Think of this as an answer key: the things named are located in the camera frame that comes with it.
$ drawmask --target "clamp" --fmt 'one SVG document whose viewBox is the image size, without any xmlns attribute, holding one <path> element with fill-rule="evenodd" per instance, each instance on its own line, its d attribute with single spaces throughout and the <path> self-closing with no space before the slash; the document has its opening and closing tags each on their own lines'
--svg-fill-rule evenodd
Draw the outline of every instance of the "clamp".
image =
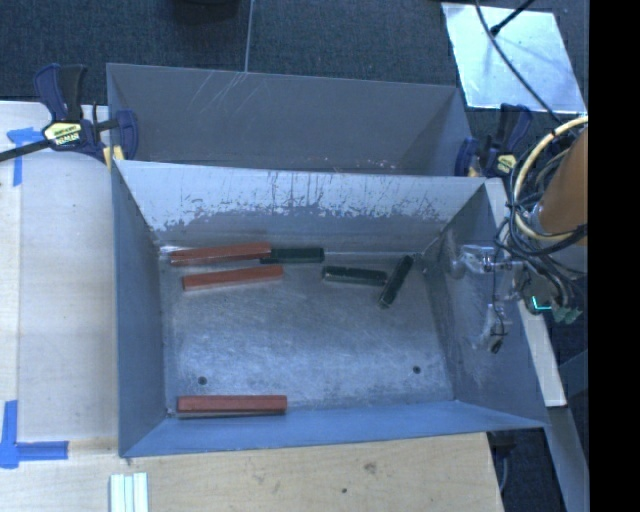
<svg viewBox="0 0 640 512">
<path fill-rule="evenodd" d="M 484 146 L 467 137 L 456 158 L 456 176 L 506 177 L 516 164 L 515 149 L 525 138 L 533 114 L 524 105 L 500 105 L 500 123 L 495 137 L 487 136 Z"/>
<path fill-rule="evenodd" d="M 49 110 L 51 123 L 42 129 L 42 140 L 0 153 L 0 162 L 50 148 L 83 153 L 109 165 L 110 148 L 100 140 L 100 133 L 114 128 L 119 129 L 118 151 L 126 159 L 134 157 L 138 149 L 138 124 L 133 111 L 118 110 L 114 119 L 99 123 L 94 104 L 93 122 L 84 119 L 80 87 L 86 71 L 87 68 L 79 64 L 54 63 L 36 73 L 36 95 Z"/>
</svg>

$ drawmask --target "yellow clamp label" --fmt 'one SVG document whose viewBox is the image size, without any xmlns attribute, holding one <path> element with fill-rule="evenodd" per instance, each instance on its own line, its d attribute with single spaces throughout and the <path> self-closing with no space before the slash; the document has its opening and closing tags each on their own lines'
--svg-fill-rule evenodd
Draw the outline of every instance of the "yellow clamp label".
<svg viewBox="0 0 640 512">
<path fill-rule="evenodd" d="M 516 165 L 516 157 L 513 155 L 500 155 L 496 169 L 498 172 L 509 174 Z"/>
<path fill-rule="evenodd" d="M 43 134 L 56 146 L 63 146 L 79 141 L 81 131 L 82 126 L 78 123 L 55 123 L 44 130 Z"/>
</svg>

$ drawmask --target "green light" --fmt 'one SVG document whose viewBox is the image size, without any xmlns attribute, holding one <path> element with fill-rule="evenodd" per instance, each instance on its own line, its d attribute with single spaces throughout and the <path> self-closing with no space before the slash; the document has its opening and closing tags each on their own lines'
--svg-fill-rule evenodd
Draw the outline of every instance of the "green light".
<svg viewBox="0 0 640 512">
<path fill-rule="evenodd" d="M 535 295 L 531 296 L 531 302 L 533 302 L 533 307 L 536 309 L 536 311 L 548 311 L 551 309 L 551 306 L 538 306 L 538 301 L 536 300 Z"/>
</svg>

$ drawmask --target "scratch mark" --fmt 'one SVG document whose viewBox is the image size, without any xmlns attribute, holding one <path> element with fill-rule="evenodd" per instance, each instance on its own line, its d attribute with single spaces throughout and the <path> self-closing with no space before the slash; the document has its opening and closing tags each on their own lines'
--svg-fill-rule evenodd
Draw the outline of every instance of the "scratch mark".
<svg viewBox="0 0 640 512">
<path fill-rule="evenodd" d="M 213 77 L 213 73 L 209 73 L 209 75 L 207 75 L 207 79 L 204 82 L 202 82 L 202 84 L 200 84 L 200 87 L 198 87 L 198 90 L 196 91 L 196 93 L 191 98 L 191 101 L 189 102 L 189 105 L 187 105 L 187 112 L 191 109 L 191 106 L 196 101 L 196 98 L 202 92 L 202 89 L 204 89 L 205 85 L 207 85 L 207 83 L 209 83 L 209 80 L 211 80 L 212 77 Z"/>
</svg>

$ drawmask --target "orange object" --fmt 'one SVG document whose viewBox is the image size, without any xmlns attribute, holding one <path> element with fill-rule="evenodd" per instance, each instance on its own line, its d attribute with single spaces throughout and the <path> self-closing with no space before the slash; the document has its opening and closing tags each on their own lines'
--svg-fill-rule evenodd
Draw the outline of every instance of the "orange object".
<svg viewBox="0 0 640 512">
<path fill-rule="evenodd" d="M 209 265 L 224 261 L 254 260 L 271 256 L 269 242 L 181 249 L 169 253 L 171 264 L 175 266 Z"/>
<path fill-rule="evenodd" d="M 256 283 L 280 279 L 284 275 L 282 265 L 262 265 L 234 270 L 221 270 L 204 274 L 191 274 L 182 278 L 185 291 L 220 288 L 243 283 Z"/>
<path fill-rule="evenodd" d="M 540 200 L 538 218 L 547 233 L 563 233 L 587 223 L 587 130 L 582 131 L 562 159 Z M 587 237 L 578 245 L 587 245 Z"/>
<path fill-rule="evenodd" d="M 178 397 L 183 417 L 284 414 L 286 395 L 192 395 Z"/>
</svg>

